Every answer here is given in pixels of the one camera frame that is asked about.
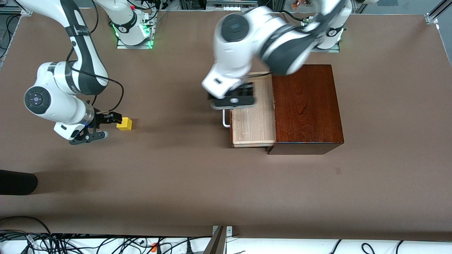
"brown table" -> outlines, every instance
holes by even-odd
[[[24,18],[0,72],[2,169],[37,172],[38,194],[2,196],[1,216],[41,218],[54,232],[449,240],[452,231],[452,69],[422,16],[352,15],[331,64],[345,143],[326,155],[268,156],[229,148],[221,112],[200,83],[225,12],[171,12],[155,48],[116,50],[105,13],[93,34],[118,111],[134,130],[70,146],[30,114],[38,66],[70,43],[47,17]],[[94,11],[85,11],[94,23]],[[265,71],[260,63],[252,71]],[[96,106],[116,103],[110,84]],[[32,222],[2,227],[42,231]]]

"wooden cabinet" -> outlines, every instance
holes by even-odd
[[[321,155],[344,143],[330,65],[304,65],[289,76],[254,82],[256,106],[231,111],[234,147],[271,155]]]

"yellow block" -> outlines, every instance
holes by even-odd
[[[130,118],[122,118],[122,122],[117,123],[116,128],[120,129],[121,131],[131,131],[132,120]]]

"black cylinder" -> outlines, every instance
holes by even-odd
[[[37,185],[33,174],[0,170],[0,195],[28,195]]]

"robot logo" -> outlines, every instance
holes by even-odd
[[[338,32],[336,30],[331,30],[328,32],[328,36],[333,37],[334,35],[336,35]]]

